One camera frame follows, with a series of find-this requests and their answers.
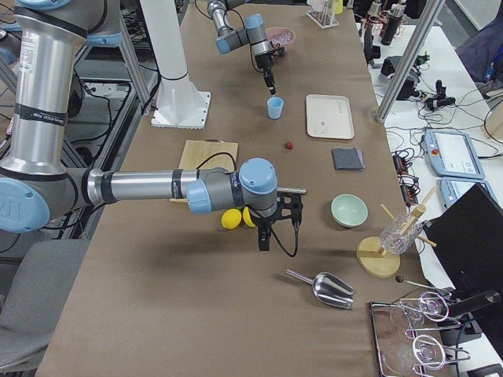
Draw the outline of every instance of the white pillar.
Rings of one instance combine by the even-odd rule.
[[[190,82],[174,1],[140,3],[162,75],[152,125],[203,129],[211,94],[199,92]]]

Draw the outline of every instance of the pink bowl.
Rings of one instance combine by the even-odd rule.
[[[266,29],[266,36],[273,44],[278,44],[289,50],[296,40],[296,33],[287,27],[275,26]]]

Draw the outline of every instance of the yellow ball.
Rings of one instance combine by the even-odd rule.
[[[252,216],[250,216],[250,209],[248,207],[245,207],[243,209],[243,221],[250,228],[254,228],[257,225],[255,225],[254,222],[251,219],[252,219]]]
[[[241,212],[236,208],[226,210],[222,215],[221,223],[225,229],[236,228],[241,223]]]

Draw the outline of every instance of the mint green bowl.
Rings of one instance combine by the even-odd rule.
[[[345,228],[361,225],[369,216],[367,206],[357,196],[341,194],[332,201],[332,217]]]

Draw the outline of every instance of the round wooden base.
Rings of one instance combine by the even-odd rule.
[[[356,258],[360,266],[367,272],[377,277],[391,277],[400,268],[400,255],[386,253],[380,257],[377,255],[380,249],[379,237],[363,239],[356,248]],[[368,257],[369,253],[376,253],[376,257]]]

